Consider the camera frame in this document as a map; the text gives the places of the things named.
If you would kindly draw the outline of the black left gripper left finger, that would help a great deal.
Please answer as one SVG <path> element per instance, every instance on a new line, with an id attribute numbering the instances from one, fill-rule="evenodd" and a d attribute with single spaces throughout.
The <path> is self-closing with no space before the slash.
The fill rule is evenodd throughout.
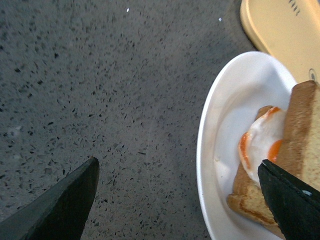
<path id="1" fill-rule="evenodd" d="M 0 223 L 2 240 L 79 240 L 96 197 L 99 160 L 91 157 Z"/>

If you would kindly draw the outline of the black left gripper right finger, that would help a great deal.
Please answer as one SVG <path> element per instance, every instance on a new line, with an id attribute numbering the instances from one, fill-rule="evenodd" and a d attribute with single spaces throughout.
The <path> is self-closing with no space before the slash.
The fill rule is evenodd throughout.
<path id="1" fill-rule="evenodd" d="M 320 238 L 320 192 L 264 159 L 258 177 L 265 202 L 287 240 Z"/>

